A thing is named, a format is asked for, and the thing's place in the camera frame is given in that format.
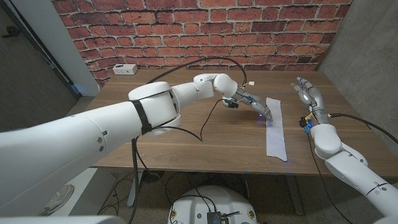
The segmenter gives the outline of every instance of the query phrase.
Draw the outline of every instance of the black strap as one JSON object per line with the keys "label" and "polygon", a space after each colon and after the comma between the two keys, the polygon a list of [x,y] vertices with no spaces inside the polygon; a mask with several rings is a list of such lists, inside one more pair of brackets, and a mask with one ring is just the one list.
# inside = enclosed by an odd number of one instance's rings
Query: black strap
{"label": "black strap", "polygon": [[152,130],[152,125],[148,122],[148,117],[145,114],[141,102],[139,100],[130,100],[130,102],[133,103],[138,112],[139,119],[141,120],[142,123],[142,128],[141,128],[142,134],[148,133],[149,131]]}

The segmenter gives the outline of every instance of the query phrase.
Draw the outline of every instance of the white paper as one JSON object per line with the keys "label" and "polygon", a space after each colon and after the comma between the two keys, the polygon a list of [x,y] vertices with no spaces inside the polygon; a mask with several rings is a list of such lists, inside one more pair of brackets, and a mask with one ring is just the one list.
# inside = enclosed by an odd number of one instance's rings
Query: white paper
{"label": "white paper", "polygon": [[287,161],[280,101],[267,98],[267,106],[273,119],[273,122],[267,120],[267,156],[278,157]]}

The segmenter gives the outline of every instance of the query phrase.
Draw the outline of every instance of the gray wall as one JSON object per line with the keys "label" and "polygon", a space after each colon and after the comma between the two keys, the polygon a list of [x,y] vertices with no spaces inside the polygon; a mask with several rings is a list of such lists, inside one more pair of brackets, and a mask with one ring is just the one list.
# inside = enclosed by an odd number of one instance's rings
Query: gray wall
{"label": "gray wall", "polygon": [[[398,138],[397,59],[398,1],[356,0],[318,70],[362,118]],[[398,157],[398,145],[378,130],[374,132]]]}

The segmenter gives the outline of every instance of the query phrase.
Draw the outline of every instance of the small white device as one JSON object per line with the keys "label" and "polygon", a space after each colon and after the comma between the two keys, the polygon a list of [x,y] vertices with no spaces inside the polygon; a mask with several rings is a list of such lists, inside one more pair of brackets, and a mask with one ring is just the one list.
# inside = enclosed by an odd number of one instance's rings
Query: small white device
{"label": "small white device", "polygon": [[138,68],[136,64],[116,64],[113,72],[117,75],[134,75]]}

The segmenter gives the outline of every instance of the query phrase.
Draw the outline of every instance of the screw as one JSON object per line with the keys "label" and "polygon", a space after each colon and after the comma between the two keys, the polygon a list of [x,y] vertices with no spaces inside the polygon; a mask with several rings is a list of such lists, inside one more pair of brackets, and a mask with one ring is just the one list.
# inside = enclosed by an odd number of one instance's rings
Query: screw
{"label": "screw", "polygon": [[172,219],[174,219],[177,216],[177,211],[176,210],[172,210],[172,213],[170,214],[170,217]]}
{"label": "screw", "polygon": [[251,209],[248,210],[248,216],[250,219],[253,219],[254,217],[256,217],[256,215],[254,214],[254,211]]}

